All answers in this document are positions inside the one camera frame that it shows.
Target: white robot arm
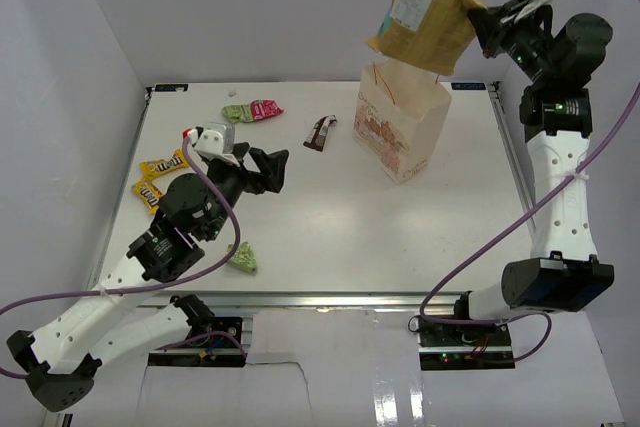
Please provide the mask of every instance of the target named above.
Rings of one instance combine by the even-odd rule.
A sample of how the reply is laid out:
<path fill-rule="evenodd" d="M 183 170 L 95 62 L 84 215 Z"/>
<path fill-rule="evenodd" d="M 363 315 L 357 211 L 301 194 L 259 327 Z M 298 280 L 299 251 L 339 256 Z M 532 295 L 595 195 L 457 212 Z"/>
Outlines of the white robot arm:
<path fill-rule="evenodd" d="M 512 262 L 497 284 L 465 294 L 467 319 L 508 319 L 526 312 L 578 311 L 613 283 L 613 266 L 598 260 L 587 214 L 584 172 L 575 174 L 592 132 L 584 86 L 602 63 L 612 29 L 593 14 L 569 19 L 551 35 L 551 0 L 512 0 L 469 13 L 483 53 L 507 53 L 532 80 L 520 121 L 542 199 L 566 176 L 574 180 L 535 215 L 531 258 Z"/>
<path fill-rule="evenodd" d="M 233 127 L 205 124 L 184 133 L 208 166 L 207 177 L 229 206 L 243 192 L 278 193 L 284 184 L 288 151 L 267 155 L 249 144 L 234 144 Z M 259 172 L 248 171 L 249 154 Z M 228 212 L 194 173 L 174 179 L 158 213 L 124 256 L 92 289 L 99 295 L 78 300 L 34 332 L 17 331 L 7 345 L 27 373 L 34 397 L 59 412 L 86 396 L 99 368 L 131 355 L 219 331 L 221 320 L 195 296 L 174 297 L 155 315 L 116 328 L 154 291 L 169 287 L 204 256 L 196 240 L 218 236 Z M 136 289 L 126 295 L 119 289 Z"/>

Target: paper bag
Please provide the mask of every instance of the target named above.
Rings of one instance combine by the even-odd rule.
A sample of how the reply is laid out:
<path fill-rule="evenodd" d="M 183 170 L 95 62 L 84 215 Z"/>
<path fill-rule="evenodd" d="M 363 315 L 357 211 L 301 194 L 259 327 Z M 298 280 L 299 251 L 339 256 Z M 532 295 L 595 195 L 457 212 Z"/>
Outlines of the paper bag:
<path fill-rule="evenodd" d="M 393 59 L 362 71 L 354 136 L 398 184 L 427 166 L 447 117 L 451 94 L 436 80 Z"/>

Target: white tabletop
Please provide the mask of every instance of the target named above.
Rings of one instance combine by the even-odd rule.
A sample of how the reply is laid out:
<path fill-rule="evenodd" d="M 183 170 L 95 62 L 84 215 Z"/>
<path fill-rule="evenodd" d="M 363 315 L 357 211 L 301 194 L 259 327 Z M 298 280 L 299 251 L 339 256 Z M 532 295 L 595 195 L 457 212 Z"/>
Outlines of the white tabletop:
<path fill-rule="evenodd" d="M 234 89 L 237 95 L 229 97 Z M 357 82 L 191 84 L 186 92 L 155 92 L 140 134 L 128 186 L 139 162 L 168 158 L 182 131 L 222 121 L 228 104 L 274 99 L 277 118 L 236 126 L 236 142 L 270 153 L 288 149 L 278 195 L 243 194 L 236 213 L 242 240 L 259 264 L 253 277 L 228 266 L 181 290 L 236 292 L 425 292 L 522 214 L 493 107 L 486 91 L 453 91 L 441 137 L 428 167 L 397 186 L 352 137 Z M 324 152 L 302 143 L 313 124 L 335 114 Z M 154 183 L 166 191 L 180 170 Z M 124 191 L 105 265 L 112 265 L 152 217 Z M 232 242 L 227 225 L 216 242 L 201 243 L 208 267 Z M 528 257 L 520 228 L 454 279 L 449 291 L 479 289 L 499 280 L 505 264 Z"/>

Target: white backdrop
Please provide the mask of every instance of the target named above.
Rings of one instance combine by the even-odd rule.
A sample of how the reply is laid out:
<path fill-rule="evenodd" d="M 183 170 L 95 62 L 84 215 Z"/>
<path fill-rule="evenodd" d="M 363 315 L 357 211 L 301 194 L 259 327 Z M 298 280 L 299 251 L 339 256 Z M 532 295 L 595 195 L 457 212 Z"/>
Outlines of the white backdrop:
<path fill-rule="evenodd" d="M 558 30 L 574 14 L 593 12 L 603 16 L 614 29 L 607 58 L 587 86 L 591 95 L 595 147 L 625 107 L 638 83 L 640 4 L 636 0 L 557 0 L 555 24 Z M 530 162 L 518 120 L 518 105 L 528 84 L 515 66 L 504 82 L 504 106 L 510 130 L 518 147 L 525 175 L 532 185 Z M 634 112 L 607 149 L 588 169 L 589 223 L 603 262 L 614 264 L 613 287 L 587 309 L 602 348 L 622 413 L 628 425 L 640 425 L 640 368 L 632 361 L 640 342 L 636 299 L 640 286 L 638 269 L 638 219 L 640 219 L 640 112 Z"/>
<path fill-rule="evenodd" d="M 144 90 L 94 0 L 0 0 L 0 302 L 86 285 L 105 240 Z M 17 329 L 65 303 L 1 319 Z M 25 382 L 0 378 L 0 425 L 39 425 Z"/>
<path fill-rule="evenodd" d="M 356 80 L 391 0 L 97 0 L 144 85 Z M 506 0 L 482 0 L 487 4 Z M 498 80 L 473 43 L 457 78 Z"/>

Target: green snack package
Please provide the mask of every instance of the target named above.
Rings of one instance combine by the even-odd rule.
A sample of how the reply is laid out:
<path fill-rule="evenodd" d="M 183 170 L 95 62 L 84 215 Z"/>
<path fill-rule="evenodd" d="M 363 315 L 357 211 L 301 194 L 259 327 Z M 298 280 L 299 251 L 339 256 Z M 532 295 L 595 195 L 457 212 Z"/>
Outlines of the green snack package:
<path fill-rule="evenodd" d="M 250 104 L 227 105 L 222 108 L 224 116 L 233 124 L 269 119 L 282 112 L 273 100 L 254 100 Z"/>
<path fill-rule="evenodd" d="M 232 247 L 233 245 L 229 244 L 227 252 L 231 252 Z M 256 256 L 253 253 L 253 249 L 249 245 L 249 242 L 242 242 L 227 264 L 246 274 L 256 275 L 258 273 Z"/>

